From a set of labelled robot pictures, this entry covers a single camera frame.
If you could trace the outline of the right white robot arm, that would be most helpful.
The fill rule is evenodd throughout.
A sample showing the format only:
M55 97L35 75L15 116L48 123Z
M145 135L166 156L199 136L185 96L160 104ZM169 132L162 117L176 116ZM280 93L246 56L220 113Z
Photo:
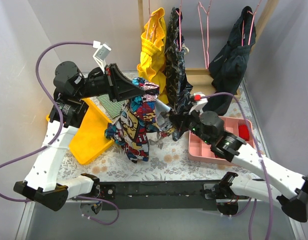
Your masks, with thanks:
M171 122L179 130L189 130L221 159L241 166L262 181L246 180L233 173L219 183L220 194L231 199L235 195L252 197L280 207L290 218L308 221L308 175L289 170L268 157L258 154L248 142L225 129L226 122L215 112L173 115Z

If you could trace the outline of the pink hanger under yellow shorts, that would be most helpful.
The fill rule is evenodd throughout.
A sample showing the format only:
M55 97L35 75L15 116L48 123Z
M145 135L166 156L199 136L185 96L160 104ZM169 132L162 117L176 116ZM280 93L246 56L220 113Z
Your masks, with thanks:
M151 1L148 1L148 12L149 12L149 21L146 30L145 38L150 42L154 43L154 33L155 33L155 18L156 18L156 11L151 10Z

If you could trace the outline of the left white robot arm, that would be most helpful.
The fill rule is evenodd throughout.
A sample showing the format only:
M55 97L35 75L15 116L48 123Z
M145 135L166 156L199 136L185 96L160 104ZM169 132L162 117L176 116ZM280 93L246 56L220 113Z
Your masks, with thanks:
M55 69L53 84L55 103L49 114L43 150L25 179L17 181L13 190L58 211L70 198L83 195L95 200L100 195L99 178L94 175L83 173L63 183L56 180L69 144L89 108L84 99L108 95L111 101L120 102L143 96L145 91L133 84L115 63L105 69L97 67L84 77L74 62L62 62Z

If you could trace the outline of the green striped folded shirt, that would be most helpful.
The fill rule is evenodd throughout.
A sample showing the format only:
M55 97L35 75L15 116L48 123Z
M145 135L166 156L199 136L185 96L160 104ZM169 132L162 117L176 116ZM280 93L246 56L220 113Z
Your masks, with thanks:
M125 104L124 101L112 102L107 94L101 95L101 96L97 97L97 99L99 100L101 105L104 107L104 109L106 110L106 112L108 113L108 115L112 119L114 119L114 118L116 118L120 115L122 108Z

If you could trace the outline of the pink hanger under navy shorts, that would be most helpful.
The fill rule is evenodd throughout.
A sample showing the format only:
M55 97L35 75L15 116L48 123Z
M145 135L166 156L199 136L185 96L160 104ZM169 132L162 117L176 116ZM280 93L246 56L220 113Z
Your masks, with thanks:
M243 8L241 18L238 23L241 31L241 46L252 46L255 43L256 30L255 30L255 15L262 0L259 1L255 11L250 6Z

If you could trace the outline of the yellow plastic tray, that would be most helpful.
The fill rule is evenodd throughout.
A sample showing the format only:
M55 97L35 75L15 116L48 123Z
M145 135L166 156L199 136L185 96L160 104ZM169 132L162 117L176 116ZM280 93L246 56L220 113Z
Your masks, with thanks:
M32 168L37 174L58 170L68 150L85 165L113 144L104 135L110 120L90 99L53 103L45 138Z

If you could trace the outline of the yellow shorts on hanger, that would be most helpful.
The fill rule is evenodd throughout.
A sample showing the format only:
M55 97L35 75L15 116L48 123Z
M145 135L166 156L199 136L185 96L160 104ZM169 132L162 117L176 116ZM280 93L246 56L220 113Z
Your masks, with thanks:
M140 63L137 65L138 75L159 86L158 99L168 103L166 91L166 66L165 44L167 37L166 23L164 20L165 10L160 7L156 10L154 43L145 38L148 22L141 34Z

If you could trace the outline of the red folded cloth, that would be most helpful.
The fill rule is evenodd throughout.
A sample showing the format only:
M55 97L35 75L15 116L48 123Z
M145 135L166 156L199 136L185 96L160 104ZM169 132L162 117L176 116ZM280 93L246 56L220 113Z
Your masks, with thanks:
M250 140L250 133L249 133L248 126L246 124L242 124L238 126L238 133L239 133L239 137L242 138L243 140L245 141Z

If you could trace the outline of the pink hanger under leaf shorts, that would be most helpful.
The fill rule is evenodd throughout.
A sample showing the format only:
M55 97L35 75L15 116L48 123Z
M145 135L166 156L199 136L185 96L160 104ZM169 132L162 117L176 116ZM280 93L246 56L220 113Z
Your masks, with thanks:
M179 51L182 50L182 3L180 0L179 10L178 10L178 25L179 25Z

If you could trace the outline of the dark leaf print shorts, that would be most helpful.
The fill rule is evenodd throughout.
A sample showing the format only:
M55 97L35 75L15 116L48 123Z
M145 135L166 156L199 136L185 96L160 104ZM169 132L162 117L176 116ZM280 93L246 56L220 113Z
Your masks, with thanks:
M185 68L184 37L182 50L179 51L178 8L170 13L165 44L165 76L168 102L177 114L185 114L192 106L189 100L193 86L188 82Z

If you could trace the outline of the colourful comic print shorts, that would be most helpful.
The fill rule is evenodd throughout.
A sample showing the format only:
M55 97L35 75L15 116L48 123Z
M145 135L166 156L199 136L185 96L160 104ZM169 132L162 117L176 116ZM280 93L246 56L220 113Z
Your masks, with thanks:
M133 163L149 160L148 133L158 133L162 138L175 131L170 121L173 110L158 99L159 86L137 77L132 83L145 91L123 105L121 114L114 124L108 124L105 137L119 145Z

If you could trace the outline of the wooden clothes rack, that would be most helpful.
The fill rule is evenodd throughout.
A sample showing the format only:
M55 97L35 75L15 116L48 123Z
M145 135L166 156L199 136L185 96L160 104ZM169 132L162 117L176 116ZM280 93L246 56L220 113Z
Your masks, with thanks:
M138 18L140 25L140 32L143 33L144 30L144 12L143 12L143 1L138 1ZM209 1L208 8L204 8L201 2L198 2L198 11L203 10L206 14L207 20L207 33L206 36L202 36L203 50L204 50L204 60L209 60L209 15L212 1ZM256 41L259 40L262 35L267 23L269 22L271 16L273 15L277 5L278 0L268 0L266 5L256 22ZM193 90L196 92L204 92L206 94L214 93L215 88L212 86L213 78L208 70L208 65L206 64L204 68L187 68L186 69L187 79L191 85L194 86Z

